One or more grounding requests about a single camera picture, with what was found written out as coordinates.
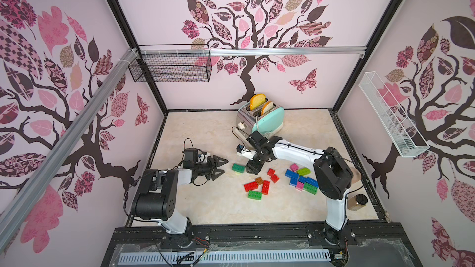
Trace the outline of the dark green lego brick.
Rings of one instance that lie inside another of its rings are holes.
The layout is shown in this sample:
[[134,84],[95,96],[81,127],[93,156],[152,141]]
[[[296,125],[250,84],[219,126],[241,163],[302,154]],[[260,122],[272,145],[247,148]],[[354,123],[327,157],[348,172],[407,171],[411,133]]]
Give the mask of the dark green lego brick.
[[236,173],[243,174],[243,173],[245,172],[245,170],[246,170],[246,167],[243,166],[243,165],[234,163],[234,164],[232,165],[232,168],[231,168],[231,169],[232,169],[232,171],[234,171],[234,172],[236,172]]

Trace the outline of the red long lego brick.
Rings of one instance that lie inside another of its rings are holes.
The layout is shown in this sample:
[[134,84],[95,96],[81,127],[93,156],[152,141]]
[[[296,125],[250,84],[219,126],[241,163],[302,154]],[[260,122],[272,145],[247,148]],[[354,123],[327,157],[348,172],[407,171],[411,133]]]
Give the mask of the red long lego brick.
[[262,183],[262,191],[263,195],[268,195],[270,189],[270,182],[268,180],[264,180]]
[[249,192],[249,191],[258,189],[258,187],[259,187],[258,183],[250,182],[250,183],[244,185],[244,190],[245,190],[245,192]]

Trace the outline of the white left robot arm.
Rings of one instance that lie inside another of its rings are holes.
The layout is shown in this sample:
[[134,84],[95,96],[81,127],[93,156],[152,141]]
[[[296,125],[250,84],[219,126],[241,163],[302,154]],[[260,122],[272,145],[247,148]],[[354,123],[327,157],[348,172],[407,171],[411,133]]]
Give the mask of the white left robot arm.
[[191,220],[175,210],[178,187],[192,184],[201,176],[214,181],[225,172],[220,167],[227,163],[216,155],[185,156],[177,169],[152,169],[138,182],[131,215],[161,226],[171,244],[190,246],[194,237]]

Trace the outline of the red long lego brick upright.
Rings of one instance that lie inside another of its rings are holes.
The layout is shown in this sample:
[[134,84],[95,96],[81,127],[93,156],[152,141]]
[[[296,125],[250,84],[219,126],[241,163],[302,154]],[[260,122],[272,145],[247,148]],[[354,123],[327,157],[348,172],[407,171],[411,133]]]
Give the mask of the red long lego brick upright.
[[270,189],[270,182],[268,180],[264,180],[262,183],[262,191],[263,195],[268,195]]

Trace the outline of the blue lego brick left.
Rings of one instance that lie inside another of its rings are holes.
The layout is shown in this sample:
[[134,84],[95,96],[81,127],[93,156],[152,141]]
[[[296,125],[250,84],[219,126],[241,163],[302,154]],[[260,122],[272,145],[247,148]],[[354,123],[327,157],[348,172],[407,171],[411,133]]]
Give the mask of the blue lego brick left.
[[299,178],[299,174],[297,172],[294,172],[290,169],[287,169],[286,173],[285,173],[285,176],[286,177],[289,177],[291,179],[298,179]]

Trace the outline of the pink small lego brick top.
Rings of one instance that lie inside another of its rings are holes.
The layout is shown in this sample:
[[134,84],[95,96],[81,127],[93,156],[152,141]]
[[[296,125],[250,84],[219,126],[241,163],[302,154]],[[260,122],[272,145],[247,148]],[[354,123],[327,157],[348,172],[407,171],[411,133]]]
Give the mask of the pink small lego brick top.
[[290,166],[290,169],[295,172],[295,171],[297,171],[297,170],[299,169],[299,167],[298,167],[297,164],[292,164],[292,165]]

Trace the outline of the pink lego brick lower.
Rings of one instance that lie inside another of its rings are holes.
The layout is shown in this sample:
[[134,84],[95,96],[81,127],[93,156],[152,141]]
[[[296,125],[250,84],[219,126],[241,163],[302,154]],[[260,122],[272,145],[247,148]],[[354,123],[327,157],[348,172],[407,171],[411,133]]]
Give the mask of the pink lego brick lower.
[[299,191],[303,191],[303,189],[304,189],[304,183],[298,182],[298,183],[296,184],[296,189],[299,190]]

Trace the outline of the green lego brick right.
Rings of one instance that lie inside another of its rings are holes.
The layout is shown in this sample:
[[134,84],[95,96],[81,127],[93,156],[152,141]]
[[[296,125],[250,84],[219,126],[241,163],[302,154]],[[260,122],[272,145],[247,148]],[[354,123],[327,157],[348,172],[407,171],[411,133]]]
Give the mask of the green lego brick right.
[[304,187],[303,187],[303,190],[305,192],[308,192],[310,194],[313,194],[313,195],[316,195],[317,194],[317,191],[318,191],[318,188],[313,186],[313,185],[310,185],[308,183],[305,183],[304,184]]

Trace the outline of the mint and cream toaster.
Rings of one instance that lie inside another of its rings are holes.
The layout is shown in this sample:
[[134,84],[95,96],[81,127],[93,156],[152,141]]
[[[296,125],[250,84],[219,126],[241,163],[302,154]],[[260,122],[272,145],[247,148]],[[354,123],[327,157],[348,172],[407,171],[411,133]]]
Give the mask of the mint and cream toaster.
[[250,111],[249,104],[241,106],[237,111],[236,125],[232,128],[232,133],[243,142],[253,133],[259,131],[264,137],[275,135],[283,127],[285,109],[275,103],[273,110],[261,116],[262,106]]

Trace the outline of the toast slice right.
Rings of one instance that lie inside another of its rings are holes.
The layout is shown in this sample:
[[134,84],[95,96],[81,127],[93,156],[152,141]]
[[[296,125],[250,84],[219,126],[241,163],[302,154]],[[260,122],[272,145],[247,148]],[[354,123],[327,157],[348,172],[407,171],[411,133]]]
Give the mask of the toast slice right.
[[275,107],[274,102],[272,102],[272,101],[267,101],[267,102],[262,106],[262,109],[261,109],[261,116],[266,115],[268,112],[270,112],[271,110],[273,110],[274,107]]

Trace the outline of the toast slice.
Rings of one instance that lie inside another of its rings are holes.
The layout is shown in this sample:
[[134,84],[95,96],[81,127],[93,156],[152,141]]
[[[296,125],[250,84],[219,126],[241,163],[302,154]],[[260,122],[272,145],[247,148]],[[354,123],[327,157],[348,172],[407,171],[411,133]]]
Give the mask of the toast slice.
[[266,96],[264,94],[257,94],[254,95],[249,104],[249,110],[253,111],[256,110],[259,106],[262,106],[266,103]]
[[272,102],[272,101],[267,101],[267,102],[262,106],[262,109],[261,109],[261,116],[266,115],[268,112],[270,112],[271,110],[273,110],[274,107],[275,107],[274,102]]

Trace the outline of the toast slice left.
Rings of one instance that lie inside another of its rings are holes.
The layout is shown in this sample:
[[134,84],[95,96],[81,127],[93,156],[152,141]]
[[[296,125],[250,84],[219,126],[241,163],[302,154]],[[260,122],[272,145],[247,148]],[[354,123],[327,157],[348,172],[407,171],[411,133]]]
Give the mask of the toast slice left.
[[262,106],[266,103],[266,96],[264,94],[257,94],[254,95],[249,104],[249,110],[253,111],[256,110],[259,106]]

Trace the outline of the aluminium rail back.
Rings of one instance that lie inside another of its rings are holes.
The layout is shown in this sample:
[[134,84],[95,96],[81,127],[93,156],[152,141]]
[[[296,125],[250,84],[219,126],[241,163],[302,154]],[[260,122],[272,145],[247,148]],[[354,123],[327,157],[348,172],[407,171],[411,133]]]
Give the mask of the aluminium rail back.
[[364,46],[331,46],[318,48],[251,48],[251,49],[142,49],[143,55],[158,54],[171,55],[197,55],[197,56],[285,56],[285,55],[318,55],[318,54],[358,54],[365,55],[367,48]]

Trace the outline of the aluminium rail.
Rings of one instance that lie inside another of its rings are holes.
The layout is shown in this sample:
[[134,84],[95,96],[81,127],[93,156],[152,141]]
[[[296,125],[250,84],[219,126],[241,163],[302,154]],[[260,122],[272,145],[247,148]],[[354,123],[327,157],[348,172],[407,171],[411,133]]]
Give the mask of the aluminium rail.
[[285,56],[285,55],[318,55],[318,54],[358,54],[365,55],[367,48],[364,46],[331,46],[318,48],[251,48],[251,49],[142,49],[143,55],[158,54],[171,55],[197,55],[197,56]]
[[116,84],[127,71],[128,65],[139,56],[138,49],[130,48],[119,59],[115,68],[107,76],[104,84],[92,96],[85,108],[76,117],[65,135],[53,147],[42,165],[32,174],[23,189],[14,197],[1,216],[1,252],[10,243],[15,232],[21,227],[27,215],[45,192],[59,168],[72,153],[81,136],[104,105]]

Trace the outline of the aluminium rail left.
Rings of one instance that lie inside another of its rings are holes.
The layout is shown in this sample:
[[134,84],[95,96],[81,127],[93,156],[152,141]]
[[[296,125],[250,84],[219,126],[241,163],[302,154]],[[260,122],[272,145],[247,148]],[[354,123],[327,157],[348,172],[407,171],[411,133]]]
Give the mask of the aluminium rail left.
[[1,216],[1,252],[10,243],[15,232],[21,227],[27,215],[45,192],[59,168],[72,153],[81,136],[104,105],[116,84],[127,71],[128,65],[139,56],[138,49],[130,48],[119,59],[115,68],[107,76],[104,84],[92,96],[85,108],[76,117],[65,135],[53,147],[42,165],[32,174],[23,189],[14,197]]

